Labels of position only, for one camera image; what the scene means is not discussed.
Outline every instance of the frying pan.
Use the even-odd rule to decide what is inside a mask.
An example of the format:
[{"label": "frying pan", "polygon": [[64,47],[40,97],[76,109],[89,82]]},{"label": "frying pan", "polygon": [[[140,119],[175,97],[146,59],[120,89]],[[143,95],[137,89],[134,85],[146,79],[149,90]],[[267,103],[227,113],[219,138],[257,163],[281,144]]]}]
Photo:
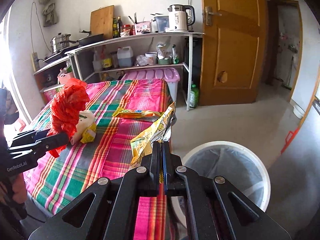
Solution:
[{"label": "frying pan", "polygon": [[96,43],[96,42],[99,42],[99,41],[103,41],[103,33],[102,34],[97,34],[97,35],[91,35],[91,31],[90,32],[87,32],[87,31],[82,31],[80,33],[87,33],[88,36],[85,37],[85,38],[82,38],[82,39],[79,39],[77,41],[61,41],[60,43],[65,43],[65,42],[70,42],[70,43],[79,43],[80,46],[86,46],[86,45],[89,45],[89,44],[92,44],[92,43]]}]

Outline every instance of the kettle handle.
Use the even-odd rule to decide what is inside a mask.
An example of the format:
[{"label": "kettle handle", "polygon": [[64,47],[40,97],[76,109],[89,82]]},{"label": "kettle handle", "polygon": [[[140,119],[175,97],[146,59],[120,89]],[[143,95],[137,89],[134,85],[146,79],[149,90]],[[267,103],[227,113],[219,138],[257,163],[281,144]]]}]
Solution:
[{"label": "kettle handle", "polygon": [[191,10],[191,16],[192,16],[192,21],[190,23],[187,22],[187,26],[190,26],[190,25],[193,25],[196,21],[196,18],[195,18],[195,9],[193,8],[193,6],[191,5],[185,5],[184,8],[186,10]]}]

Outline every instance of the human hand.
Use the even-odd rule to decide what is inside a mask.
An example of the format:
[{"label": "human hand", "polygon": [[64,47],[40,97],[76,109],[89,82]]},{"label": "human hand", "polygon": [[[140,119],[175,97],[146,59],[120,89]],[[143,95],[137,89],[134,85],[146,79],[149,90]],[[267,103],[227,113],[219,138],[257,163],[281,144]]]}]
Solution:
[{"label": "human hand", "polygon": [[[12,182],[12,190],[14,195],[12,199],[18,204],[22,204],[27,200],[26,183],[23,179],[23,174],[19,174]],[[6,204],[4,201],[4,195],[7,193],[7,189],[2,182],[0,182],[0,202]]]}]

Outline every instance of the gray curtain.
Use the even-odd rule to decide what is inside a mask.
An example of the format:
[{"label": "gray curtain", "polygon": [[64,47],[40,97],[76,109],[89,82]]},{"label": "gray curtain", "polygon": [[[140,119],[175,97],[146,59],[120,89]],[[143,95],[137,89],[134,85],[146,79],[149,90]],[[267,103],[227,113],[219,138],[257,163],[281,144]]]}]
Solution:
[{"label": "gray curtain", "polygon": [[54,10],[54,0],[39,0],[39,3],[44,5],[44,27],[56,24],[58,17]]}]

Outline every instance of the silver screw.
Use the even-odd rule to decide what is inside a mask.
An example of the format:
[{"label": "silver screw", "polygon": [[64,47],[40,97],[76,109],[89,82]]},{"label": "silver screw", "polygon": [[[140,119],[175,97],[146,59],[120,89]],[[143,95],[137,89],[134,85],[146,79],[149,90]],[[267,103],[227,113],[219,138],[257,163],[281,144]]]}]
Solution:
[{"label": "silver screw", "polygon": [[98,179],[98,184],[99,185],[106,185],[108,183],[108,179],[107,178],[100,178]]},{"label": "silver screw", "polygon": [[221,176],[217,176],[215,177],[215,182],[218,183],[218,184],[223,184],[226,182],[226,180],[224,179],[224,177],[221,177]]},{"label": "silver screw", "polygon": [[147,171],[147,168],[144,166],[140,166],[137,168],[137,173],[145,173]]},{"label": "silver screw", "polygon": [[177,172],[186,172],[187,168],[185,166],[178,166],[177,167]]}]

